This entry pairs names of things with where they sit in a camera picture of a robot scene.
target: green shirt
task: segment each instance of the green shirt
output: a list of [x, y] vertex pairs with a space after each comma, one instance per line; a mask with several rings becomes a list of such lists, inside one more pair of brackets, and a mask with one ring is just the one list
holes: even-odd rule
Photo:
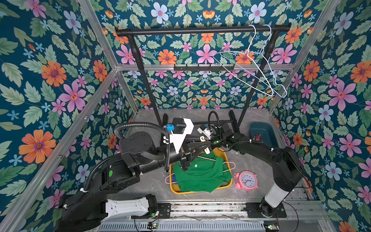
[[214, 152], [204, 153], [200, 156], [216, 161], [197, 157], [191, 162], [187, 171], [181, 169], [179, 162], [174, 165], [175, 177], [182, 192], [206, 191], [211, 193], [214, 189], [220, 187], [223, 182], [232, 179], [230, 171], [223, 172], [228, 169], [227, 165], [223, 164], [224, 159], [216, 156]]

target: pink alarm clock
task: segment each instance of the pink alarm clock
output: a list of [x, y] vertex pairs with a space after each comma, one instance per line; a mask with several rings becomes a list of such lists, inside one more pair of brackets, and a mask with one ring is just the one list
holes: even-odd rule
[[257, 189], [257, 178], [256, 175], [250, 171], [243, 171], [241, 173], [237, 172], [233, 176], [233, 183], [238, 189], [243, 189], [245, 191]]

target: cable clip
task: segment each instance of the cable clip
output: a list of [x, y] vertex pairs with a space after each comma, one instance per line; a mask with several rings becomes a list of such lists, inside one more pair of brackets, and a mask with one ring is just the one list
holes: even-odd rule
[[83, 193], [87, 193], [88, 192], [88, 191], [85, 191], [84, 188], [81, 188], [80, 191], [83, 192]]

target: yellow tray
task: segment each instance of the yellow tray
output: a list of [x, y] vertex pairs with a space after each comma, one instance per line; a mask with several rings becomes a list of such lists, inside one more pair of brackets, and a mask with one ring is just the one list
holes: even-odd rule
[[[223, 158], [225, 161], [228, 162], [227, 154], [226, 154], [224, 151], [220, 151], [218, 148], [215, 148], [215, 149], [213, 150], [213, 152], [214, 152], [214, 154], [215, 154], [216, 156], [219, 156], [219, 157]], [[169, 170], [170, 175], [172, 174], [172, 167], [173, 167], [173, 166], [174, 166], [174, 164], [170, 165], [170, 170]], [[217, 190], [217, 189], [225, 189], [225, 188], [228, 188], [228, 187], [231, 186], [231, 185], [232, 185], [232, 179], [228, 182], [228, 185], [226, 185], [226, 186], [221, 186], [221, 187], [219, 187], [219, 188], [216, 188], [215, 190]], [[192, 192], [192, 191], [190, 191], [190, 192], [181, 192], [181, 191], [180, 191], [180, 188], [179, 188], [179, 186], [178, 186], [177, 184], [170, 184], [170, 189], [171, 189], [171, 191], [172, 191], [173, 193], [175, 193], [175, 194], [197, 193], [197, 192]]]

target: black clothes rail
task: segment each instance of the black clothes rail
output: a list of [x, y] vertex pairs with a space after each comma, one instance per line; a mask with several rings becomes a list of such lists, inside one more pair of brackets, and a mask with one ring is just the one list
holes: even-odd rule
[[[266, 45], [264, 57], [266, 59], [269, 59], [269, 56], [273, 52], [273, 49], [275, 47], [276, 40], [281, 32], [288, 32], [290, 30], [291, 23], [287, 25], [275, 25], [272, 26], [272, 36], [269, 40], [269, 43]], [[269, 32], [270, 28], [267, 26], [255, 26], [257, 32]], [[147, 75], [145, 73], [143, 60], [140, 54], [140, 51], [137, 47], [137, 44], [135, 42], [134, 36], [138, 35], [169, 35], [169, 34], [195, 34], [195, 33], [205, 33], [205, 32], [213, 32], [213, 33], [226, 33], [226, 32], [254, 32], [254, 28], [251, 26], [240, 26], [240, 27], [187, 27], [187, 28], [158, 28], [158, 29], [115, 29], [117, 36], [126, 36], [129, 40], [129, 45], [131, 48], [131, 52], [133, 54], [133, 57], [135, 58], [135, 62], [137, 63], [138, 70], [141, 73], [143, 77], [143, 83], [145, 85], [145, 88], [148, 92], [148, 96], [151, 101], [151, 106], [153, 107], [153, 111], [155, 112], [156, 119], [159, 125], [163, 125], [163, 122], [161, 121], [160, 115], [158, 113], [157, 105], [155, 98], [152, 94], [151, 86], [148, 82]], [[263, 70], [266, 66], [267, 61], [265, 59], [262, 59], [260, 63], [260, 69]], [[258, 72], [256, 76], [259, 78], [261, 77], [261, 72]], [[259, 80], [256, 78], [252, 84], [253, 87], [256, 87], [259, 83]], [[233, 121], [233, 129], [234, 131], [239, 131], [239, 127], [241, 125], [242, 119], [246, 113], [247, 108], [249, 107], [250, 101], [253, 97], [255, 90], [251, 89], [249, 96], [246, 99], [245, 106], [243, 107], [241, 116], [238, 120], [238, 123], [236, 122], [236, 119], [234, 117], [233, 111], [229, 113], [230, 120]]]

